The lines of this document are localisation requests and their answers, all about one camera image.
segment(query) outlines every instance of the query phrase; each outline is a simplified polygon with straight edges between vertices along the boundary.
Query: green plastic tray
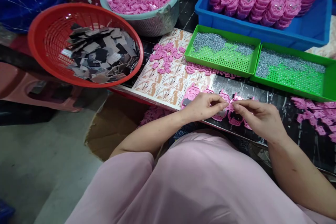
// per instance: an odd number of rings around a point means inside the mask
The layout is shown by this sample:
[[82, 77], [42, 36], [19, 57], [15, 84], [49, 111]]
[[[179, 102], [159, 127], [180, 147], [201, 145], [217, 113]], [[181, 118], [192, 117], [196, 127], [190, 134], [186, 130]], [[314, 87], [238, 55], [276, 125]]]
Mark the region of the green plastic tray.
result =
[[325, 73], [290, 71], [284, 66], [270, 66], [266, 78], [251, 76], [251, 80], [273, 88], [293, 93], [318, 102], [336, 101], [336, 61], [333, 59], [317, 56], [307, 52], [282, 47], [275, 44], [263, 43], [263, 48], [278, 53], [290, 54], [303, 60], [314, 62], [325, 66]]
[[[213, 53], [209, 47], [204, 47], [199, 52], [194, 52], [193, 43], [197, 33], [220, 34], [222, 37], [228, 39], [231, 42], [240, 42], [254, 45], [255, 49], [250, 56], [244, 56], [239, 52], [232, 52], [231, 50], [222, 50], [217, 53]], [[220, 71], [229, 72], [231, 74], [249, 77], [256, 71], [259, 50], [260, 40], [257, 38], [251, 38], [228, 31], [197, 25], [184, 55], [187, 61]]]

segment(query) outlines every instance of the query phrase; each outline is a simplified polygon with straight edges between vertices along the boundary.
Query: pink shirt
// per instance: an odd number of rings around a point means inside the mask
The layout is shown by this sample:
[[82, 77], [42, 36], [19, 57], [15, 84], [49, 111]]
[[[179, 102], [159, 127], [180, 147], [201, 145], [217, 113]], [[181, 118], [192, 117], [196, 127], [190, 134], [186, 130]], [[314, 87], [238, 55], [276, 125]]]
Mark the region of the pink shirt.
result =
[[219, 136], [187, 134], [153, 165], [148, 152], [107, 160], [66, 224], [336, 223], [296, 205]]

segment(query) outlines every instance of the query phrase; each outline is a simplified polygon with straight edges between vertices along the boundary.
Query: pink plastic stool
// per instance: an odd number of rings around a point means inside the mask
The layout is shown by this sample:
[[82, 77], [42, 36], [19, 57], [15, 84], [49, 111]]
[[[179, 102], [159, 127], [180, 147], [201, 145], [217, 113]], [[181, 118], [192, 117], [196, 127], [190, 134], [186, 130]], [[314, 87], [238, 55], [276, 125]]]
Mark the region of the pink plastic stool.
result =
[[[0, 62], [0, 80], [0, 100], [70, 112], [82, 110], [80, 107], [74, 107], [82, 87], [73, 86], [70, 97], [65, 101], [52, 98], [54, 87], [59, 87], [63, 83], [55, 77], [28, 73], [13, 65]], [[41, 94], [31, 94], [32, 89], [41, 81], [47, 82]]]

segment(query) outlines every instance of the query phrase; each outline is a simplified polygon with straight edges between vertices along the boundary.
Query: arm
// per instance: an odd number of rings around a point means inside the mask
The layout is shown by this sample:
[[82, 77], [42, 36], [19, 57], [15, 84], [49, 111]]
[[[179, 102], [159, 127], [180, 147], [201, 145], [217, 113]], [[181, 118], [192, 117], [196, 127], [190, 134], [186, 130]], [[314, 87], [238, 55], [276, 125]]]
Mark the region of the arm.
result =
[[295, 203], [336, 219], [336, 189], [287, 135], [277, 108], [252, 100], [233, 106], [267, 140], [273, 172], [284, 193]]
[[155, 152], [183, 125], [214, 116], [228, 106], [218, 94], [199, 93], [183, 110], [145, 124], [128, 135], [112, 152]]

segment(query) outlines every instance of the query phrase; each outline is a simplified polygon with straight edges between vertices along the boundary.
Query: woman's right hand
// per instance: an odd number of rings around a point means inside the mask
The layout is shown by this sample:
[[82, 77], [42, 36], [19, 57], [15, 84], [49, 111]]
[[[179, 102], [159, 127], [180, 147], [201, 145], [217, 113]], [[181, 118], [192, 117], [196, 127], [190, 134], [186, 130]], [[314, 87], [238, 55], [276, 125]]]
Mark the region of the woman's right hand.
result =
[[251, 129], [268, 142], [277, 143], [288, 137], [279, 111], [274, 105], [255, 100], [238, 100], [233, 103], [233, 107], [236, 113], [244, 117]]

